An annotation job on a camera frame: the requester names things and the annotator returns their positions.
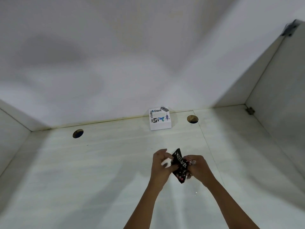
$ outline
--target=white box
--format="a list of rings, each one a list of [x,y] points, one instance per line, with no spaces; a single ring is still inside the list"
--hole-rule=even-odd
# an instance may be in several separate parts
[[[170,112],[168,108],[151,108],[148,110],[150,130],[171,128]]]

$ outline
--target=hand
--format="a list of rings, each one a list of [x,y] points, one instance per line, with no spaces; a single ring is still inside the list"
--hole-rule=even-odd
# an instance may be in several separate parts
[[[202,182],[206,187],[215,180],[213,173],[211,172],[206,160],[201,155],[188,155],[184,157],[189,162],[195,160],[194,165],[189,165],[188,170],[191,175]]]
[[[163,186],[168,180],[168,177],[172,172],[178,169],[177,165],[172,165],[166,167],[166,165],[161,165],[161,163],[167,159],[173,159],[173,156],[166,152],[167,149],[160,149],[154,153],[152,158],[152,172],[150,176],[149,185],[155,188],[157,191],[161,191]]]

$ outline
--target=hinge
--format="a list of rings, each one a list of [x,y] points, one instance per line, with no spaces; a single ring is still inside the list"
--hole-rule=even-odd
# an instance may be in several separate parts
[[[298,19],[295,19],[292,23],[287,24],[281,36],[291,37],[300,24],[301,21]]]
[[[246,111],[247,111],[247,113],[248,113],[249,115],[253,115],[254,112],[255,112],[255,110],[254,110],[252,107],[247,108]]]

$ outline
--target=plastic wrapper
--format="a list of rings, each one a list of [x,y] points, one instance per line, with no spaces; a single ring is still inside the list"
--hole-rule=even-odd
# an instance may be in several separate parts
[[[179,168],[173,172],[173,174],[177,177],[180,183],[184,183],[187,175],[189,174],[188,166],[192,165],[193,162],[188,162],[181,155],[180,148],[178,148],[173,154],[173,160],[171,161],[171,165],[179,165]]]

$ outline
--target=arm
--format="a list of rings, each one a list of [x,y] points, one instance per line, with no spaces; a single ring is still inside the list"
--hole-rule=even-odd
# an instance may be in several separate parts
[[[259,229],[225,188],[216,180],[203,156],[188,155],[185,158],[189,161],[196,160],[196,164],[189,165],[188,169],[214,196],[230,229]]]
[[[168,168],[162,166],[161,163],[167,158],[173,159],[171,154],[166,153],[166,149],[154,153],[150,181],[124,229],[149,229],[155,201],[170,174],[178,169],[176,165]]]

